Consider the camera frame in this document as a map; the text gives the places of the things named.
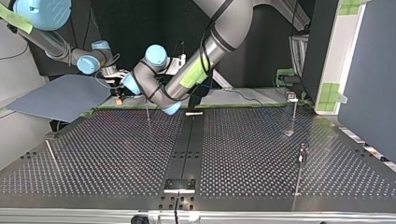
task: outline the yellow sticker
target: yellow sticker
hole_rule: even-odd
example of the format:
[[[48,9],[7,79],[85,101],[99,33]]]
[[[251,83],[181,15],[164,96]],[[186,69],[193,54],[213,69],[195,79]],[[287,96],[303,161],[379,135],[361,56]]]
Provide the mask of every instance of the yellow sticker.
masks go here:
[[[205,67],[207,68],[207,60],[204,60]],[[191,88],[195,84],[201,84],[207,78],[207,74],[205,73],[204,68],[201,64],[201,59],[198,58],[195,63],[192,65],[190,70],[187,72],[187,75],[184,76],[180,85],[185,88]]]
[[[10,11],[1,3],[0,3],[0,17],[3,18],[3,20],[7,21],[9,24],[23,30],[27,34],[30,34],[33,30],[33,24],[29,20],[29,18],[26,18],[13,11]]]

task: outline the work surface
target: work surface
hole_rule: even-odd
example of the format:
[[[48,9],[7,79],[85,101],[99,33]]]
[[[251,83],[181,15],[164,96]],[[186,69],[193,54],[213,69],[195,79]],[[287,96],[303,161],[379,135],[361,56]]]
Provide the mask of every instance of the work surface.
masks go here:
[[[2,208],[396,213],[396,174],[299,107],[105,110],[0,172]],[[290,137],[285,131],[294,131]],[[300,145],[309,146],[295,195]],[[167,180],[195,182],[165,194]]]

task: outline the yellow-green tape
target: yellow-green tape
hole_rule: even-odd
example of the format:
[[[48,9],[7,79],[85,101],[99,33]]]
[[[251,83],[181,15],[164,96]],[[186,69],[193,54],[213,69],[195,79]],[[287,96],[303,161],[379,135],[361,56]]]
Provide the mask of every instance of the yellow-green tape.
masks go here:
[[[342,0],[339,16],[358,15],[362,0]]]
[[[337,106],[340,84],[323,83],[317,111],[333,112]]]
[[[29,18],[19,15],[0,3],[0,17],[7,21],[9,24],[23,30],[27,34],[30,34],[33,30],[33,24],[30,22]]]
[[[204,65],[205,68],[207,68],[207,60],[204,57]],[[201,59],[198,58],[195,63],[192,65],[190,68],[189,72],[187,73],[186,76],[184,76],[181,81],[180,85],[182,85],[185,88],[191,88],[195,84],[201,84],[205,79],[207,78],[207,75],[205,73],[204,68],[202,67],[201,64]]]
[[[287,69],[277,69],[276,70],[276,85],[277,86],[293,86],[293,84],[285,84],[282,80],[279,80],[279,76],[285,76],[285,77],[294,77],[294,69],[293,68],[287,68]]]

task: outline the wire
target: wire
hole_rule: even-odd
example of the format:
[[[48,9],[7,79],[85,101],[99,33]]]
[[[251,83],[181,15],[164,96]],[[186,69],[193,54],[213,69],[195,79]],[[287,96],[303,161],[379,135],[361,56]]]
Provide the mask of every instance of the wire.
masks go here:
[[[295,18],[296,18],[297,7],[299,6],[298,2],[299,2],[299,0],[296,0],[296,4],[295,4],[294,10],[293,10],[293,16],[291,18],[291,37],[294,37],[294,21],[295,21]],[[296,67],[297,67],[297,61],[296,61],[296,58],[294,57],[294,47],[293,46],[291,46],[291,58],[294,60],[294,63],[296,64]],[[306,92],[306,94],[308,94],[308,91],[306,90],[306,87],[305,87],[305,85],[303,83],[303,79],[301,78],[301,74],[299,74],[298,69],[296,69],[295,72],[297,74],[297,77],[300,79],[300,82],[301,82],[301,85],[303,86],[304,91]],[[311,98],[312,102],[315,105],[316,104],[315,100],[312,97],[310,97],[310,98]]]
[[[63,45],[64,45],[64,52],[60,55],[60,56],[53,56],[50,55],[49,53],[46,52],[47,56],[55,61],[60,61],[63,60],[64,58],[67,57],[67,62],[69,64],[69,67],[72,64],[72,60],[73,60],[73,54],[72,54],[72,50],[70,47],[70,44],[64,40],[64,38],[58,34],[57,32],[53,32],[54,34],[56,34],[58,36],[58,38],[62,41]]]
[[[166,73],[168,72],[169,68],[171,67],[172,62],[173,62],[173,60],[174,60],[174,57],[175,57],[175,55],[176,55],[176,51],[177,51],[179,45],[182,45],[182,46],[183,46],[183,51],[184,51],[184,41],[178,42],[178,43],[175,45],[175,48],[174,48],[174,51],[173,51],[173,54],[172,54],[173,56],[171,57],[171,60],[170,60],[169,64],[166,66],[165,71],[163,72],[164,75],[166,75]]]
[[[278,127],[275,126],[275,124],[274,124],[274,122],[273,122],[273,119],[271,118],[271,115],[268,114],[268,112],[265,110],[265,106],[264,106],[264,105],[262,104],[262,102],[260,102],[258,99],[255,99],[255,98],[249,99],[249,98],[247,98],[244,94],[242,94],[242,93],[239,92],[239,91],[232,91],[232,90],[224,90],[224,91],[235,92],[235,93],[239,94],[242,98],[244,98],[244,99],[247,100],[247,101],[250,101],[250,102],[253,101],[253,102],[259,103],[260,106],[261,106],[261,108],[263,108],[263,111],[264,111],[264,113],[265,113],[264,116],[266,116],[266,119],[269,121],[270,126],[271,126],[271,128],[273,129],[273,131],[275,131],[276,133],[278,133],[278,134],[280,134],[280,135],[285,135],[285,136],[287,136],[289,139],[293,139],[293,138],[290,138],[290,136],[286,135],[282,130],[280,130]],[[300,124],[300,123],[298,123],[298,122],[295,122],[295,121],[293,121],[293,120],[292,120],[292,122],[297,123],[298,125],[304,127],[304,125],[302,125],[302,124]],[[308,143],[309,131],[308,131],[306,128],[305,128],[305,131],[306,131],[306,136],[305,136],[304,143],[306,143],[306,144],[309,146],[309,143]],[[297,147],[300,147],[300,146],[301,146],[301,143],[294,142],[294,145],[296,145]]]
[[[96,16],[95,16],[95,12],[93,11],[93,8],[92,8],[92,7],[91,7],[91,14],[92,14],[92,21],[93,21],[93,24],[96,26],[96,28],[99,29],[98,22],[97,22]]]
[[[82,49],[85,49],[85,43],[87,42],[88,32],[90,30],[90,24],[91,24],[91,17],[92,17],[92,8],[90,6],[90,13],[88,15],[87,28],[85,29],[84,39],[82,40]]]
[[[74,23],[73,23],[73,14],[70,16],[70,25],[72,27],[73,39],[75,41],[76,48],[78,48],[78,42],[77,42],[77,38],[76,38],[76,30],[74,28]]]
[[[9,57],[5,57],[5,58],[0,58],[0,60],[6,60],[6,59],[12,59],[12,58],[19,57],[19,56],[21,56],[22,54],[24,54],[28,49],[29,49],[29,44],[26,44],[25,49],[24,49],[21,53],[18,53],[18,54],[16,54],[16,55],[12,55],[12,56],[9,56]]]
[[[273,86],[274,86],[274,90],[276,91],[276,93],[278,93],[279,95],[283,96],[286,98],[285,93],[280,92],[277,88],[276,88],[276,76],[273,76]]]
[[[178,224],[178,215],[177,215],[178,196],[179,196],[179,193],[177,194],[175,211],[174,211],[174,213],[175,213],[175,224]]]
[[[117,87],[110,87],[110,86],[107,86],[107,85],[103,84],[103,83],[102,83],[101,81],[99,81],[99,79],[97,78],[97,76],[98,76],[99,73],[101,73],[101,71],[97,71],[97,72],[93,75],[93,77],[94,77],[95,80],[96,80],[99,84],[101,84],[103,87],[106,87],[106,88],[111,89],[111,90],[116,90],[116,89],[118,89],[118,88],[120,88],[120,87],[122,86],[122,84],[120,84],[120,85],[117,86]]]
[[[111,60],[110,62],[105,64],[105,67],[114,65],[119,60],[120,57],[121,57],[121,54],[117,53],[116,55],[113,56],[113,60]]]

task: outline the light blue joint cover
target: light blue joint cover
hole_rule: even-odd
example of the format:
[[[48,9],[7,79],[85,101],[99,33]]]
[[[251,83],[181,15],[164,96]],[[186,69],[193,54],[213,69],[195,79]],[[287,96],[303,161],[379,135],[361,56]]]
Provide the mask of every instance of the light blue joint cover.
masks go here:
[[[90,75],[100,69],[100,63],[91,55],[83,55],[77,60],[77,67],[85,75]]]
[[[133,92],[135,95],[140,95],[142,92],[139,89],[139,86],[137,86],[136,81],[134,80],[134,77],[130,74],[128,75],[124,80],[123,84],[128,90]]]
[[[165,112],[165,114],[167,115],[174,115],[180,108],[181,108],[181,101],[175,103],[174,105],[172,105],[167,109],[163,109],[163,112]]]
[[[92,49],[110,49],[110,45],[105,40],[99,40],[92,43]]]
[[[155,67],[161,67],[166,65],[168,55],[163,46],[151,45],[146,50],[146,60],[149,64]]]
[[[66,24],[71,6],[71,0],[17,0],[13,9],[29,18],[35,28],[54,31]]]

